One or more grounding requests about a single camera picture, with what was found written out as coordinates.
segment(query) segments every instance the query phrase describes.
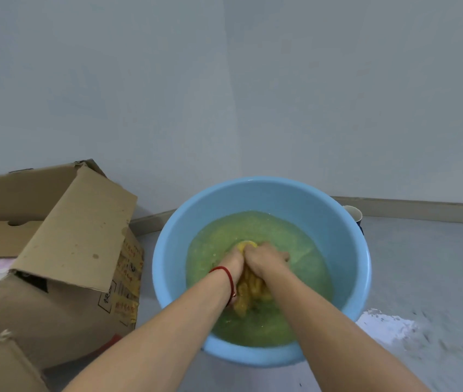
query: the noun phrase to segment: baseboard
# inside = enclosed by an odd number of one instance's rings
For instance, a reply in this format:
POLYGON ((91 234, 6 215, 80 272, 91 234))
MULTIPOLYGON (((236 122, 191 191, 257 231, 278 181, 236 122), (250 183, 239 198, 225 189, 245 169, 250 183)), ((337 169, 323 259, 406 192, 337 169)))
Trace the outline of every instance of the baseboard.
MULTIPOLYGON (((333 197, 341 205, 360 209, 364 216, 413 218, 437 222, 463 223, 463 203, 385 200, 378 198, 333 197)), ((137 218, 130 229, 136 236, 161 231, 175 209, 137 218)))

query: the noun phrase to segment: red string bracelet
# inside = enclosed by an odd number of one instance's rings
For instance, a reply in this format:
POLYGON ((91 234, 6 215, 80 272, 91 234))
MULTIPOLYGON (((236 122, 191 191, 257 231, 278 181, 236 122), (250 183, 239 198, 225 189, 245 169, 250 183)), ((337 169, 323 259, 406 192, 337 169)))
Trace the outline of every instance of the red string bracelet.
POLYGON ((237 294, 235 293, 235 285, 233 283, 232 274, 230 274, 230 272, 228 271, 228 268, 223 267, 222 265, 219 265, 218 267, 212 268, 211 270, 209 270, 209 272, 213 272, 215 270, 224 270, 224 272, 226 272, 226 274, 228 275, 228 279, 230 279, 231 294, 230 294, 230 299, 228 300, 228 304, 226 304, 228 306, 229 303, 231 303, 232 298, 237 296, 237 294))

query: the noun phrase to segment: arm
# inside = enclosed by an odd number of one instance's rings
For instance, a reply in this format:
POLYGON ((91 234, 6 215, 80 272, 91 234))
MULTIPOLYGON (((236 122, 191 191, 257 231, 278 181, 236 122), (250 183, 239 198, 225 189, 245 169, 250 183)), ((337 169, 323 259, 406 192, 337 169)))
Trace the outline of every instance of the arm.
POLYGON ((429 389, 286 266, 269 243, 245 249, 246 262, 266 281, 324 392, 410 392, 429 389))
MULTIPOLYGON (((243 267, 240 252, 230 252, 221 265, 236 283, 243 267)), ((211 272, 90 363, 65 392, 175 391, 230 294, 226 272, 211 272)))

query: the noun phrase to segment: yellow cloth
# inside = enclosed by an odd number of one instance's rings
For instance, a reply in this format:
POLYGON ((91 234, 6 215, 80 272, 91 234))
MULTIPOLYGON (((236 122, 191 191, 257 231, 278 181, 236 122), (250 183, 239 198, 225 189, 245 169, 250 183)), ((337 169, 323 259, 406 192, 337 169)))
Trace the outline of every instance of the yellow cloth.
MULTIPOLYGON (((244 254, 244 248, 248 244, 257 247, 257 244, 250 240, 239 242, 236 247, 244 254)), ((255 300, 270 301, 273 299, 266 283, 257 277, 247 264, 244 264, 244 269, 237 283, 237 296, 233 309, 241 318, 246 316, 248 310, 254 306, 255 300)))

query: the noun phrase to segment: wall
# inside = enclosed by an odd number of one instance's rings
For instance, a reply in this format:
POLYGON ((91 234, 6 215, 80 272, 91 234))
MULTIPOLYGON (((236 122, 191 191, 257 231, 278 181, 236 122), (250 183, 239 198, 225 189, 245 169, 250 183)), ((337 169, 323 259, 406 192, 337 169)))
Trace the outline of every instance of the wall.
POLYGON ((222 0, 2 0, 0 173, 94 158, 144 216, 240 175, 222 0))
POLYGON ((463 202, 463 0, 224 0, 246 174, 463 202))
POLYGON ((2 0, 0 173, 90 157, 134 216, 251 174, 463 202, 463 0, 2 0))

